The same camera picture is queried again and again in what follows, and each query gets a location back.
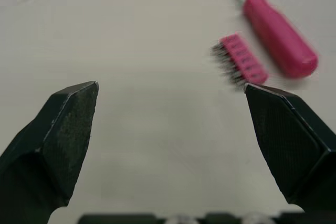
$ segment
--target pink plastic handle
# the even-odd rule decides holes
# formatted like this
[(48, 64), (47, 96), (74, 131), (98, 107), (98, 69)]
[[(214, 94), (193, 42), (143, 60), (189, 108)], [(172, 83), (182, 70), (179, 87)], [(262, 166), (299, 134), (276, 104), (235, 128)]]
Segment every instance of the pink plastic handle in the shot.
[(318, 55), (266, 0), (245, 0), (244, 15), (286, 76), (303, 78), (318, 66)]

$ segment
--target white table surface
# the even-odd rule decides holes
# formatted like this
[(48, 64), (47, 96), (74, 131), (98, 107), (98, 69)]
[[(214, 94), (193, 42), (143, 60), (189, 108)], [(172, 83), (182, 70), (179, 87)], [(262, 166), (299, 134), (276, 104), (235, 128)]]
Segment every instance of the white table surface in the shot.
[(331, 127), (334, 0), (271, 0), (321, 55), (316, 73), (289, 81), (236, 0), (0, 0), (0, 122), (4, 150), (57, 90), (97, 80), (92, 138), (68, 208), (83, 213), (298, 210), (286, 203), (259, 150), (243, 93), (210, 47), (240, 31), (271, 76)]

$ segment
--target white surface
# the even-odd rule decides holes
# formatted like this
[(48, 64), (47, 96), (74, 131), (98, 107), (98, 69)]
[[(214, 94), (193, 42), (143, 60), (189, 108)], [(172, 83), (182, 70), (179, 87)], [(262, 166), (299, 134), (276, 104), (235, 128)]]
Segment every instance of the white surface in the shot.
[(0, 0), (0, 122), (4, 150), (48, 96), (100, 84), (90, 147), (68, 208), (88, 212), (250, 211), (286, 204), (258, 148), (245, 96), (209, 48), (241, 31), (271, 72), (336, 129), (333, 0), (271, 0), (321, 54), (318, 72), (287, 81), (235, 0)]

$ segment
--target pink screwdriver handle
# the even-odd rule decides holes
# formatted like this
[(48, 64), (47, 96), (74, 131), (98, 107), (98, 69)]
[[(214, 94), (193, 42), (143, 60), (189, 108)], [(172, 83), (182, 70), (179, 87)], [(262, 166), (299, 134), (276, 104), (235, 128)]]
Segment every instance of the pink screwdriver handle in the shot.
[(286, 76), (303, 78), (318, 66), (318, 55), (286, 17), (266, 0), (245, 0), (244, 15)]

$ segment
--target screwdriver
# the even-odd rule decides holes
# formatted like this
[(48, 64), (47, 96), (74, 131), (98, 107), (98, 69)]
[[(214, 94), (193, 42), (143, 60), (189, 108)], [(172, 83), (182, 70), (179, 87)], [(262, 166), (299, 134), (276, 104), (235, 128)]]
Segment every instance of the screwdriver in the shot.
[(304, 78), (316, 70), (318, 55), (282, 13), (267, 0), (240, 1), (244, 15), (285, 76)]

